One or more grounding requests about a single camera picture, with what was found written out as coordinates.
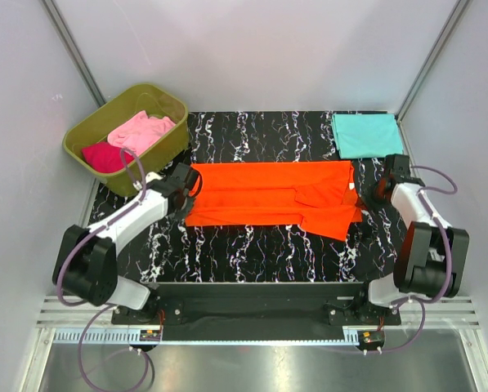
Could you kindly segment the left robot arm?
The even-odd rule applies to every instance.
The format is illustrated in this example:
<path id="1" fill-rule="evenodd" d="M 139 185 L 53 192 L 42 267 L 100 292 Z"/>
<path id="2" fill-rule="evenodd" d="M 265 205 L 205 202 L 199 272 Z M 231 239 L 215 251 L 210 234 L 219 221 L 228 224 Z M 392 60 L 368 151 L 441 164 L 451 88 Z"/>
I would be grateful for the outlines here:
<path id="1" fill-rule="evenodd" d="M 203 186 L 198 170 L 179 163 L 168 176 L 146 174 L 138 195 L 87 227 L 70 226 L 63 235 L 52 282 L 60 303 L 127 308 L 140 323 L 158 315 L 159 304 L 147 286 L 118 272 L 118 256 L 142 231 L 162 219 L 189 215 Z"/>

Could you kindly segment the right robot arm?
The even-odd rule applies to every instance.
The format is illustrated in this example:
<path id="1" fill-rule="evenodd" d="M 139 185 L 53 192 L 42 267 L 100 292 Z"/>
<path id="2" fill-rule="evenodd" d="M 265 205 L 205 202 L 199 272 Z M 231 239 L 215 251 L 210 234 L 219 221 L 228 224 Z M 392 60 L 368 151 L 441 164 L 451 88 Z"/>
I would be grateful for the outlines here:
<path id="1" fill-rule="evenodd" d="M 391 154 L 384 159 L 379 181 L 361 195 L 361 206 L 367 211 L 392 206 L 406 227 L 393 272 L 364 283 L 355 295 L 352 313 L 361 323 L 386 318 L 409 299 L 435 303 L 459 294 L 469 233 L 444 219 L 427 195 L 429 190 L 456 194 L 457 185 L 447 181 L 451 190 L 427 186 L 411 174 L 409 156 Z"/>

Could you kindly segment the orange t shirt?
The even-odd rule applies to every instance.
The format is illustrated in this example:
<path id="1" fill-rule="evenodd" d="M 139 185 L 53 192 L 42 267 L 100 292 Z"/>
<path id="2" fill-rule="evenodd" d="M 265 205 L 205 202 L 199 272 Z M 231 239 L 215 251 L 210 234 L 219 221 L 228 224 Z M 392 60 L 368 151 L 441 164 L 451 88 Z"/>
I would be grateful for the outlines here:
<path id="1" fill-rule="evenodd" d="M 203 184 L 188 226 L 297 225 L 345 241 L 362 220 L 349 161 L 196 163 Z"/>

